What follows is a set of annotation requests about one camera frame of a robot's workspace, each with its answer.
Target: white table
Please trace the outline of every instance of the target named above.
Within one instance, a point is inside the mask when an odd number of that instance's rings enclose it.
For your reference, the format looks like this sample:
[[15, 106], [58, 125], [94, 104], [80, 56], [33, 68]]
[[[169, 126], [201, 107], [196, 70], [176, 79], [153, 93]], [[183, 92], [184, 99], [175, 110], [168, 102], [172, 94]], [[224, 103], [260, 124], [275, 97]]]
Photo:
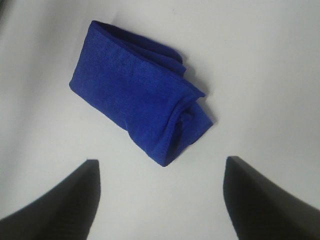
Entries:
[[[320, 209], [318, 0], [16, 0], [0, 19], [0, 218], [99, 159], [89, 240], [236, 240], [223, 199], [238, 155]], [[74, 94], [91, 20], [167, 44], [217, 123], [163, 168]]]

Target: white background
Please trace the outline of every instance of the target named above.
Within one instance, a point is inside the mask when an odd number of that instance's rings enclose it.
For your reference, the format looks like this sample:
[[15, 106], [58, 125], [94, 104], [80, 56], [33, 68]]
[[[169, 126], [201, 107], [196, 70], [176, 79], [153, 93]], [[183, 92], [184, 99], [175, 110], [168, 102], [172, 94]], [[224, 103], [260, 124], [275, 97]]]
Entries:
[[[70, 90], [91, 20], [175, 48], [207, 93], [216, 124], [168, 167]], [[86, 159], [102, 184], [89, 240], [236, 240], [229, 155], [320, 209], [320, 1], [13, 0], [0, 21], [0, 218]]]

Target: blue towel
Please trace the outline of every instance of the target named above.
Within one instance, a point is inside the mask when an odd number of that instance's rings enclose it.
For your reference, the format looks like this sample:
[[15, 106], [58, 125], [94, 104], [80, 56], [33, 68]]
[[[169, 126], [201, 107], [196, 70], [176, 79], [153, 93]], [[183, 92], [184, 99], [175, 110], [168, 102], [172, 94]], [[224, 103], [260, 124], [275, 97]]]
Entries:
[[175, 50], [92, 21], [69, 86], [165, 167], [213, 125], [185, 71]]

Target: towel fold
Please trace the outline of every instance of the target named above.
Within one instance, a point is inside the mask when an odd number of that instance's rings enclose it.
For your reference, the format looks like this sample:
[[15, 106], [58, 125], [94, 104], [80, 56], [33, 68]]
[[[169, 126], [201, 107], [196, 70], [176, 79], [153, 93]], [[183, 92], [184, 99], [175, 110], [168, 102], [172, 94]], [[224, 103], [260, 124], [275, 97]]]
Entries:
[[172, 48], [92, 21], [69, 86], [165, 167], [213, 125], [185, 71]]

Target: white surface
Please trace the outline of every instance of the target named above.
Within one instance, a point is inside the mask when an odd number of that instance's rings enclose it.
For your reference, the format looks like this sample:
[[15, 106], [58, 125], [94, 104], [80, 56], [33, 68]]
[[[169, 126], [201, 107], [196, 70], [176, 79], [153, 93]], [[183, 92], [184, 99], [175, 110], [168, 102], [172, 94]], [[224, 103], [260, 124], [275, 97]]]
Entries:
[[[320, 2], [12, 1], [0, 25], [0, 218], [87, 158], [102, 195], [88, 239], [236, 240], [223, 200], [238, 155], [320, 209]], [[165, 43], [217, 123], [168, 167], [68, 86], [91, 20]]]

